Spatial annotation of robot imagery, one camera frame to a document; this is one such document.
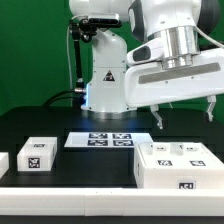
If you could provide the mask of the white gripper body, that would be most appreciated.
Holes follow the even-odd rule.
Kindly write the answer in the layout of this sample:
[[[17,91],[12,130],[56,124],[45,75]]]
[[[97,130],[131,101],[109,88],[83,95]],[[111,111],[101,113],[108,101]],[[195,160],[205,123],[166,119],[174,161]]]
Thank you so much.
[[[224,49],[203,51],[193,64],[163,70],[159,62],[129,68],[125,75],[129,107],[144,107],[224,93]]]

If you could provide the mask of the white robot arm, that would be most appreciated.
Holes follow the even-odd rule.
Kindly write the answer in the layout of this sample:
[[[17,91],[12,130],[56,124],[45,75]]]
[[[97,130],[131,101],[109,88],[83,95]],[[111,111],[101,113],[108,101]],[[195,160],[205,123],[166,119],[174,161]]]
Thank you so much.
[[[148,106],[205,97],[213,119],[224,94],[224,44],[200,49],[221,14],[219,0],[69,0],[74,44],[92,44],[83,112],[119,119]]]

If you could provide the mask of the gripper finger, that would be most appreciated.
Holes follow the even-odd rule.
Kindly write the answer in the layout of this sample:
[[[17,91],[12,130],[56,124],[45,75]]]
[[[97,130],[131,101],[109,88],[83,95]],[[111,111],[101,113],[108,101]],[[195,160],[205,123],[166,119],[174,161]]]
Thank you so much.
[[[152,115],[155,117],[155,119],[157,120],[157,126],[160,129],[163,129],[163,119],[162,117],[159,115],[158,111],[159,111],[159,106],[158,105],[151,105],[150,106],[150,110]]]
[[[213,110],[215,108],[216,105],[216,96],[215,95],[211,95],[207,97],[207,109],[205,112],[205,119],[207,122],[212,122],[213,121]]]

